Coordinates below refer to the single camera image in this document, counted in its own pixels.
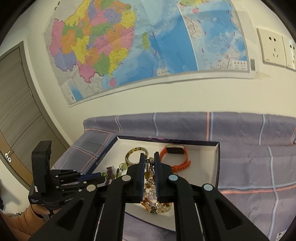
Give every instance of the door frame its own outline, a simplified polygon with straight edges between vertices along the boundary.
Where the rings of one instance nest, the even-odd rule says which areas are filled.
[[[24,75],[27,81],[27,85],[29,86],[33,99],[42,114],[43,118],[45,119],[47,125],[52,130],[54,135],[57,137],[57,139],[61,142],[61,144],[65,147],[65,149],[68,149],[70,145],[65,140],[65,138],[62,136],[62,134],[59,132],[59,130],[56,128],[55,124],[52,122],[50,116],[48,115],[44,105],[42,104],[41,99],[39,98],[39,95],[37,93],[37,90],[35,88],[35,85],[33,83],[33,80],[31,78],[31,74],[29,71],[29,67],[27,64],[26,54],[25,54],[25,47],[24,42],[20,42],[19,44],[15,45],[11,49],[9,49],[7,52],[5,52],[2,56],[0,56],[0,61],[5,58],[8,54],[10,54],[12,51],[19,49],[21,62],[22,62],[22,68],[24,71]],[[16,171],[10,166],[8,161],[6,160],[5,156],[0,152],[0,160],[3,162],[3,164],[6,166],[6,168],[10,171],[10,173],[28,190],[30,190],[30,186],[16,173]]]

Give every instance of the colorful political map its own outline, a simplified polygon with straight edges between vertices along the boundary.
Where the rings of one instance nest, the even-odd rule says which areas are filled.
[[[230,0],[62,0],[44,37],[70,105],[160,76],[248,71]]]

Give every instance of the wooden door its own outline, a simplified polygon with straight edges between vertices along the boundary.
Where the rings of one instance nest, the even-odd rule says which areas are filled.
[[[0,60],[0,152],[28,185],[33,180],[31,154],[42,140],[52,140],[52,166],[66,148],[34,101],[17,48]]]

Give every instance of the striped blanket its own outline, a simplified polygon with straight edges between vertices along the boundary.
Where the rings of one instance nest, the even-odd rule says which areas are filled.
[[[289,227],[296,215],[295,118],[234,112],[176,112],[95,117],[83,124],[84,134],[54,168],[91,172],[104,147],[118,134],[219,141],[218,189],[222,194],[272,241]],[[153,233],[153,237],[147,234],[147,240],[175,240],[173,231],[126,215],[124,239],[146,240],[143,229]]]

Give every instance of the door handle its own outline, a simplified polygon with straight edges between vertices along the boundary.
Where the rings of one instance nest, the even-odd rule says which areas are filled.
[[[5,153],[5,158],[7,158],[7,160],[8,160],[9,162],[12,161],[11,158],[8,156],[8,154],[9,154],[10,152],[11,152],[11,151],[9,151],[8,153]]]

